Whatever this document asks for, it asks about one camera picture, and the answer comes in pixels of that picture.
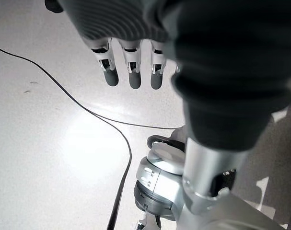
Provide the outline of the black silver robot left hand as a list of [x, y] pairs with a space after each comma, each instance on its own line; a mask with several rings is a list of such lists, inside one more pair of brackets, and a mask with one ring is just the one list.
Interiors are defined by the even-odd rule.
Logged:
[[189, 136], [251, 149], [291, 103], [291, 0], [47, 0], [82, 38], [151, 39], [181, 69], [172, 78]]

